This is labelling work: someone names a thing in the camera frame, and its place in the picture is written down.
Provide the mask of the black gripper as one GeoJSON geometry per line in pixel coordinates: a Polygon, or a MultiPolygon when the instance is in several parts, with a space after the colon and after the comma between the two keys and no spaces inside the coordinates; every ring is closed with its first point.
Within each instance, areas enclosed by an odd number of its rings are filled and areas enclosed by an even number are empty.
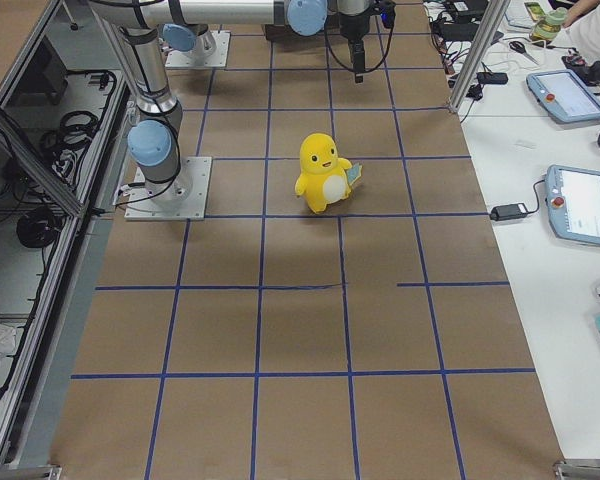
{"type": "Polygon", "coordinates": [[[347,39],[354,82],[362,83],[366,70],[364,36],[369,32],[368,0],[337,0],[340,34],[347,39]]]}

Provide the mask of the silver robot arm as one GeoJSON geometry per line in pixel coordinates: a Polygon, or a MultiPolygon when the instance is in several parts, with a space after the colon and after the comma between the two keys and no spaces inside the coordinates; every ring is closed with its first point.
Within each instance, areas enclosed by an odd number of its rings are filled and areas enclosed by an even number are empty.
{"type": "Polygon", "coordinates": [[[328,1],[91,1],[89,6],[136,87],[136,105],[147,117],[182,111],[169,86],[159,26],[289,25],[309,36],[326,28],[332,11],[328,1]]]}
{"type": "Polygon", "coordinates": [[[162,27],[162,39],[172,50],[193,56],[209,56],[217,49],[208,24],[167,23],[162,27]]]}

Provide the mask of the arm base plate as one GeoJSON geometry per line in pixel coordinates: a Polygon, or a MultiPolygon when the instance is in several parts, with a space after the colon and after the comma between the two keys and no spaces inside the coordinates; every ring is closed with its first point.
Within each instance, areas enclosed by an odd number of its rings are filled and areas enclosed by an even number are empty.
{"type": "Polygon", "coordinates": [[[231,34],[226,30],[207,30],[196,35],[190,30],[165,31],[167,46],[165,66],[170,70],[225,68],[231,34]]]}
{"type": "Polygon", "coordinates": [[[125,200],[124,217],[128,221],[200,221],[205,218],[211,157],[186,157],[181,159],[179,176],[169,188],[149,184],[131,190],[125,200]]]}

